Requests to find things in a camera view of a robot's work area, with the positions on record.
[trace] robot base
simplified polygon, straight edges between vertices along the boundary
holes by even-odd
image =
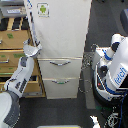
[[[94,94],[94,97],[95,99],[103,106],[107,106],[107,107],[112,107],[112,106],[116,106],[120,103],[120,99],[114,99],[112,98],[111,101],[108,101],[106,100],[104,97],[102,97],[98,90],[97,90],[97,84],[96,84],[96,81],[97,81],[97,76],[95,77],[94,79],[94,71],[92,71],[93,75],[92,75],[92,88],[93,88],[93,94]]]

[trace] dark floor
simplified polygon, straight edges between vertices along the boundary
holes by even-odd
[[[128,7],[128,0],[93,0],[89,32],[87,34],[85,52],[91,52],[91,45],[100,47],[110,46],[114,33],[126,36],[120,23],[120,12]],[[81,79],[86,79],[83,70]],[[80,87],[84,90],[84,80]],[[92,128],[91,115],[98,117],[101,128],[105,119],[101,115],[100,107],[88,108],[88,99],[84,93],[78,92],[77,99],[47,100],[46,98],[20,99],[21,115],[15,128],[36,128],[41,125],[79,125],[83,128]]]

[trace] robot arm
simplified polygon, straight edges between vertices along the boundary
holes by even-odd
[[[17,70],[6,81],[6,91],[0,94],[0,128],[11,128],[16,124],[20,114],[18,101],[23,95],[33,68],[33,58],[21,57]]]

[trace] green sticker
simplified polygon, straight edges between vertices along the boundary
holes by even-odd
[[[19,54],[13,54],[14,58],[20,58],[20,57],[25,57],[24,53],[19,53]]]
[[[13,69],[13,68],[8,68],[9,70]]]
[[[42,13],[45,13],[46,8],[45,8],[45,6],[44,6],[44,5],[42,5],[42,6],[41,6],[40,11],[41,11]]]
[[[5,58],[6,56],[5,55],[1,55],[1,58]]]
[[[13,38],[13,35],[11,33],[7,34],[7,36],[8,36],[9,39]]]

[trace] white robot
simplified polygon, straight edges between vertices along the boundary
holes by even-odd
[[[32,75],[34,59],[42,49],[41,44],[37,47],[28,45],[30,40],[24,42],[26,57],[19,59],[18,68],[12,77],[6,81],[3,93],[0,93],[0,128],[12,128],[20,115],[19,98],[22,97],[26,85]]]
[[[128,34],[128,11],[122,10],[120,20]],[[128,37],[114,34],[111,46],[96,48],[92,69],[93,91],[96,97],[110,105],[116,105],[128,90]]]

